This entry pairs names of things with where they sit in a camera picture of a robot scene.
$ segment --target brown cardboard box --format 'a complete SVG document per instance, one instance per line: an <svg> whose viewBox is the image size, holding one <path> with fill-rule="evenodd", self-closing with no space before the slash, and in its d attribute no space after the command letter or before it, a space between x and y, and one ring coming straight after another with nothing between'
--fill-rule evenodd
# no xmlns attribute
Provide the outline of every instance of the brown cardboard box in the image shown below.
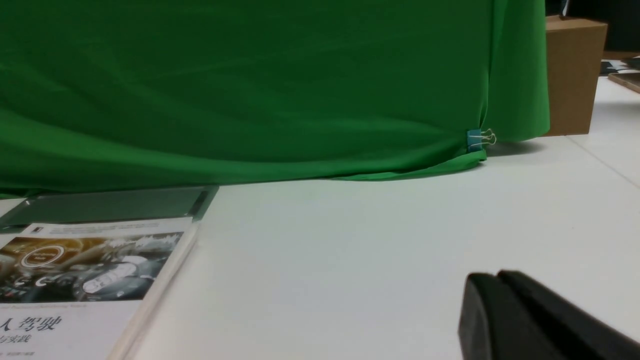
<svg viewBox="0 0 640 360"><path fill-rule="evenodd" d="M601 22L547 17L547 136L589 133L606 36Z"/></svg>

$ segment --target black object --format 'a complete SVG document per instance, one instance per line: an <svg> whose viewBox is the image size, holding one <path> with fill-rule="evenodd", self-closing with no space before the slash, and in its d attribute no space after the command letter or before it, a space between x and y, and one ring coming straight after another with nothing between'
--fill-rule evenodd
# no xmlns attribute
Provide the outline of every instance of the black object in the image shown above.
<svg viewBox="0 0 640 360"><path fill-rule="evenodd" d="M622 62L627 64L628 67L632 67L636 70L640 70L640 58L624 59L622 60Z"/></svg>
<svg viewBox="0 0 640 360"><path fill-rule="evenodd" d="M521 272L467 277L465 360L636 360L640 344Z"/></svg>
<svg viewBox="0 0 640 360"><path fill-rule="evenodd" d="M193 217L200 220L217 186L140 189L97 193L42 194L0 217L0 234L19 233L29 224L72 224Z"/></svg>
<svg viewBox="0 0 640 360"><path fill-rule="evenodd" d="M640 51L640 0L570 0L566 15L606 22L606 50Z"/></svg>
<svg viewBox="0 0 640 360"><path fill-rule="evenodd" d="M617 74L618 71L616 69L611 68L611 63L608 61L600 62L600 76L607 76L609 74Z"/></svg>

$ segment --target white tabletop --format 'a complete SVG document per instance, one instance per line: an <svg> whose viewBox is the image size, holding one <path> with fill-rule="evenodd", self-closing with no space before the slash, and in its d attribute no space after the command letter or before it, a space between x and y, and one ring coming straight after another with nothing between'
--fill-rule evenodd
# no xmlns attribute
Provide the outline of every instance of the white tabletop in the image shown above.
<svg viewBox="0 0 640 360"><path fill-rule="evenodd" d="M640 94L600 78L591 133L569 136L640 186Z"/></svg>
<svg viewBox="0 0 640 360"><path fill-rule="evenodd" d="M135 359L461 359L465 276L501 268L640 340L640 183L596 120L449 176L224 186Z"/></svg>

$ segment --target green fabric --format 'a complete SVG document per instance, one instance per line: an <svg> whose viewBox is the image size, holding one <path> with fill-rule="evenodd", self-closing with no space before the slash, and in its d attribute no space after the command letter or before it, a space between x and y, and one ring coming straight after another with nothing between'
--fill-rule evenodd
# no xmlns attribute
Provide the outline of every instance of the green fabric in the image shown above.
<svg viewBox="0 0 640 360"><path fill-rule="evenodd" d="M471 168L548 129L544 2L5 1L0 192Z"/></svg>

